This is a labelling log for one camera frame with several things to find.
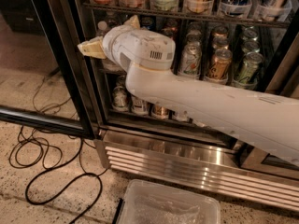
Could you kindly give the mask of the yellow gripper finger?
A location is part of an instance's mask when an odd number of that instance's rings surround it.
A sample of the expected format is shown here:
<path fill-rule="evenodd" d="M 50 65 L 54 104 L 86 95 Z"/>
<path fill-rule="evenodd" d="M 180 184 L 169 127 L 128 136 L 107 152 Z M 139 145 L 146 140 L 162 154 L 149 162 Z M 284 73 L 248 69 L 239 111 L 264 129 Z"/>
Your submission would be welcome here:
<path fill-rule="evenodd" d="M 96 59 L 105 59 L 107 56 L 103 50 L 103 37 L 97 36 L 89 41 L 78 44 L 78 49 L 83 56 Z"/>
<path fill-rule="evenodd" d="M 124 25 L 130 25 L 133 26 L 136 29 L 140 28 L 140 22 L 137 15 L 132 16 L 129 20 L 127 20 Z"/>

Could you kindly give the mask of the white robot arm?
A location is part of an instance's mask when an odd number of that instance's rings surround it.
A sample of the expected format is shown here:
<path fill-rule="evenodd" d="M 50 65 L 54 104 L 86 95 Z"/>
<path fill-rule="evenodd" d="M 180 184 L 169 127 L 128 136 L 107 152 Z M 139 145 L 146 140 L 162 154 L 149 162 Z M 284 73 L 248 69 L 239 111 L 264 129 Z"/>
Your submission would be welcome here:
<path fill-rule="evenodd" d="M 134 96 L 176 112 L 299 165 L 299 101 L 176 76 L 175 42 L 129 22 L 78 44 L 89 57 L 110 59 L 127 73 Z"/>

